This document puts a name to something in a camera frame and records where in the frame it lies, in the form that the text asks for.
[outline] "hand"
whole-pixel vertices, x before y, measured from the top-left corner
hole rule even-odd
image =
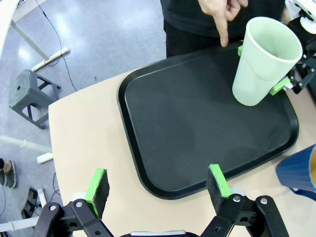
[[[232,21],[240,11],[240,6],[247,7],[248,0],[198,0],[202,11],[214,18],[221,45],[228,44],[227,21]]]

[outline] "stool seat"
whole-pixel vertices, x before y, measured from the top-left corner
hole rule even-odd
[[[41,85],[38,85],[38,79],[42,81]],[[52,86],[53,97],[48,96],[42,91],[42,89],[48,85]],[[31,70],[24,70],[11,84],[9,107],[32,124],[43,129],[42,123],[48,119],[48,112],[38,120],[33,120],[31,106],[48,109],[50,104],[59,99],[57,91],[60,88],[61,87],[59,85],[32,72]],[[27,115],[23,113],[25,108],[28,110]]]

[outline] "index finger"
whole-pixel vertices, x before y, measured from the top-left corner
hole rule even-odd
[[[221,45],[223,47],[226,47],[228,44],[228,31],[227,31],[227,20],[225,13],[223,12],[220,14],[213,15],[215,25],[217,28],[217,31],[219,33],[219,36],[221,38]]]

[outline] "gray floor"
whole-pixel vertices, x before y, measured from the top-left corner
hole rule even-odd
[[[62,46],[71,48],[65,58],[77,89],[165,58],[159,0],[47,0],[41,6],[59,33]],[[58,38],[38,8],[17,23],[47,54],[59,50]],[[9,29],[0,59],[0,134],[50,146],[49,128],[38,129],[8,107],[11,81],[40,61],[21,37]],[[62,60],[38,73],[62,86],[60,97],[74,92]],[[53,162],[38,165],[38,155],[41,153],[0,142],[0,157],[15,161],[18,174],[16,189],[4,188],[6,206],[0,223],[21,219],[29,187],[44,188],[47,199],[53,194]],[[55,195],[53,201],[61,199]],[[3,207],[0,189],[0,213]],[[32,232],[28,228],[11,235],[28,237]]]

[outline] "gray shoe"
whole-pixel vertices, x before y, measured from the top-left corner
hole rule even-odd
[[[2,186],[6,185],[6,175],[4,174],[3,169],[0,169],[0,184]]]
[[[15,172],[15,166],[14,166],[14,162],[9,160],[9,162],[11,162],[11,170],[8,173],[5,173],[6,175],[6,185],[11,188],[14,189],[17,183],[17,178],[16,178],[16,172]]]

